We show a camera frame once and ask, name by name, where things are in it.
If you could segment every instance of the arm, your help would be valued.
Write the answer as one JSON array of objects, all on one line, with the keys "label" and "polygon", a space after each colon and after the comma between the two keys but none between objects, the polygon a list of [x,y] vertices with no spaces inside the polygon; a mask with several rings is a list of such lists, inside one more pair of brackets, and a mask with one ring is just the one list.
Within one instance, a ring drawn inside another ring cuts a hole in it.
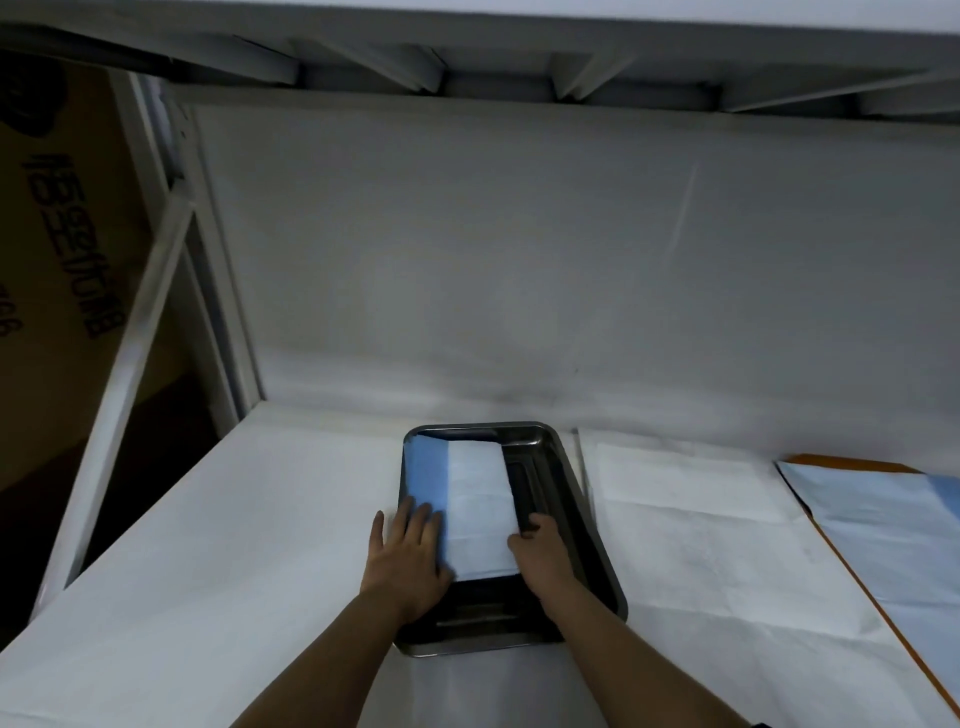
[{"label": "arm", "polygon": [[355,726],[396,630],[426,613],[453,574],[437,572],[440,514],[413,499],[396,511],[387,543],[383,513],[373,519],[360,594],[234,721],[251,726]]},{"label": "arm", "polygon": [[611,728],[746,728],[720,698],[638,637],[573,575],[557,522],[511,536],[520,573],[573,653]]}]

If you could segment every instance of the metal tray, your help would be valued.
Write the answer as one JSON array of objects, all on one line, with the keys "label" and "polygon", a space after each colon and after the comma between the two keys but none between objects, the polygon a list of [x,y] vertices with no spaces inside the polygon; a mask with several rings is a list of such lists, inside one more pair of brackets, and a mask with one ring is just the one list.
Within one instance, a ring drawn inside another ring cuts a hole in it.
[{"label": "metal tray", "polygon": [[[516,520],[530,528],[531,513],[557,520],[577,578],[621,619],[627,600],[600,542],[587,500],[577,485],[556,431],[543,423],[425,425],[403,439],[429,435],[441,440],[499,443],[514,492]],[[407,495],[406,463],[400,469],[398,501]],[[562,642],[540,601],[519,575],[454,582],[441,602],[402,627],[395,644],[411,657],[449,655],[522,644]]]}]

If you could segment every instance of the forearm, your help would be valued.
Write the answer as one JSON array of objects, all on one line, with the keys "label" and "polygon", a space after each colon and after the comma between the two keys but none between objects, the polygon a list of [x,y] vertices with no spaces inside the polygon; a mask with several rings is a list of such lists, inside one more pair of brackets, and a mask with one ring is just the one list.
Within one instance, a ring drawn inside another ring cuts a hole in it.
[{"label": "forearm", "polygon": [[389,599],[360,594],[233,723],[355,726],[400,617]]},{"label": "forearm", "polygon": [[746,721],[573,581],[543,601],[611,728],[742,728]]}]

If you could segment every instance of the white wall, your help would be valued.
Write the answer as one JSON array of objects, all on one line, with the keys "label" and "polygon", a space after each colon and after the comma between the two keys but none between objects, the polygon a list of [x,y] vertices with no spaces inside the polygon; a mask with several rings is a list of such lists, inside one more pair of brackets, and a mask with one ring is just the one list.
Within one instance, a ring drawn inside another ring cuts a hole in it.
[{"label": "white wall", "polygon": [[956,133],[244,99],[199,123],[269,400],[960,471]]}]

